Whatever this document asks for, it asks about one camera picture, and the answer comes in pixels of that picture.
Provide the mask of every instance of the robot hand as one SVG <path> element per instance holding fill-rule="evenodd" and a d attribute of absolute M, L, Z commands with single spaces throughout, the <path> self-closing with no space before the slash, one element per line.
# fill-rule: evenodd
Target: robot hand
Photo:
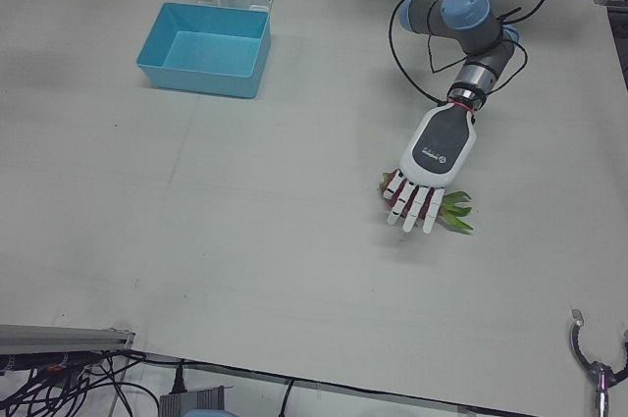
<path fill-rule="evenodd" d="M 409 233 L 431 193 L 423 232 L 429 234 L 432 231 L 445 186 L 453 181 L 475 142 L 473 123 L 471 109 L 457 101 L 426 113 L 401 156 L 399 170 L 394 172 L 384 191 L 386 199 L 400 191 L 389 214 L 389 224 L 396 223 L 408 207 L 403 230 Z"/>

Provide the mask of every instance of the logo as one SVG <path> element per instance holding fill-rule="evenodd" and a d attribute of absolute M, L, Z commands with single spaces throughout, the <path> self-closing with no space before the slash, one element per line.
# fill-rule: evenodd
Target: logo
<path fill-rule="evenodd" d="M 444 164 L 447 161 L 447 158 L 444 155 L 438 154 L 433 150 L 430 150 L 428 147 L 423 147 L 421 149 L 421 153 L 427 155 L 431 159 L 437 160 L 439 164 Z"/>

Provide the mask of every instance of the blue joint cap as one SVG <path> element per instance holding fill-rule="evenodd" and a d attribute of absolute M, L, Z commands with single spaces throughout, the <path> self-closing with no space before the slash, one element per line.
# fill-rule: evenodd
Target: blue joint cap
<path fill-rule="evenodd" d="M 465 31 L 481 25 L 491 12 L 489 0 L 443 0 L 441 16 L 447 27 Z"/>
<path fill-rule="evenodd" d="M 404 29 L 414 32 L 410 24 L 410 3 L 412 3 L 412 0 L 403 0 L 399 7 L 399 22 Z"/>
<path fill-rule="evenodd" d="M 519 42 L 519 31 L 513 25 L 504 25 L 503 30 L 506 31 L 506 34 L 510 39 L 514 42 Z"/>

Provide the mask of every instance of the white tabletop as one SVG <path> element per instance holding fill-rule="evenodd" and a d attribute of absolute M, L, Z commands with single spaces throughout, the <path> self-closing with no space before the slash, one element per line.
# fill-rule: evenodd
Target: white tabletop
<path fill-rule="evenodd" d="M 548 0 L 519 26 L 530 65 L 478 114 L 452 187 L 474 198 L 474 233 L 404 235 L 377 186 L 431 105 L 388 50 L 397 0 L 275 0 L 253 100 L 151 86 L 134 59 L 165 1 L 194 0 L 0 0 L 0 323 L 590 415 L 570 308 L 615 369 L 628 328 L 628 113 L 603 8 Z M 397 39 L 445 92 L 425 38 Z M 610 399 L 625 413 L 628 388 Z"/>

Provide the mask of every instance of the plastic container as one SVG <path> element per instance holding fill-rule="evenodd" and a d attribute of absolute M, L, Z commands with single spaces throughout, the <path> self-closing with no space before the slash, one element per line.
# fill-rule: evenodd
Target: plastic container
<path fill-rule="evenodd" d="M 268 12 L 164 3 L 137 65 L 160 87 L 252 98 L 270 44 Z"/>

